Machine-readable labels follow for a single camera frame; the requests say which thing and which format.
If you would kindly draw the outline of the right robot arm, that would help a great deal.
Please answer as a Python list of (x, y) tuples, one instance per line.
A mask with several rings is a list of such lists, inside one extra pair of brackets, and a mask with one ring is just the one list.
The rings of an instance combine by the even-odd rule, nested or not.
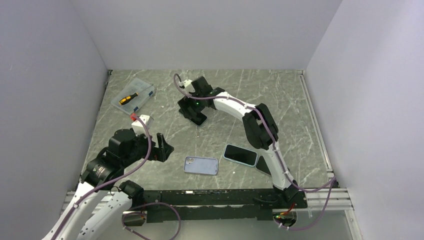
[(276, 203), (282, 208), (289, 207), (299, 189), (283, 160), (278, 143), (279, 129), (269, 108), (263, 103), (254, 105), (242, 101), (220, 87), (212, 88), (203, 76), (183, 81), (176, 73), (173, 83), (184, 95), (177, 102), (179, 112), (195, 125), (201, 126), (206, 121), (207, 116), (202, 113), (204, 108), (225, 112), (243, 123), (247, 141), (259, 150), (270, 171)]

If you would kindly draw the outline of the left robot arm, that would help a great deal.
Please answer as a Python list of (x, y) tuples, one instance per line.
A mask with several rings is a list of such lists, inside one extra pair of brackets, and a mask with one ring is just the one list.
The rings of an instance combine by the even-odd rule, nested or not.
[(127, 167), (140, 159), (165, 162), (169, 158), (174, 147), (166, 142), (162, 133), (156, 136), (157, 142), (154, 142), (131, 128), (117, 130), (108, 146), (86, 165), (70, 203), (44, 239), (95, 240), (118, 215), (128, 209), (139, 209), (145, 200), (144, 189), (127, 180), (105, 206), (94, 211), (116, 180), (124, 176)]

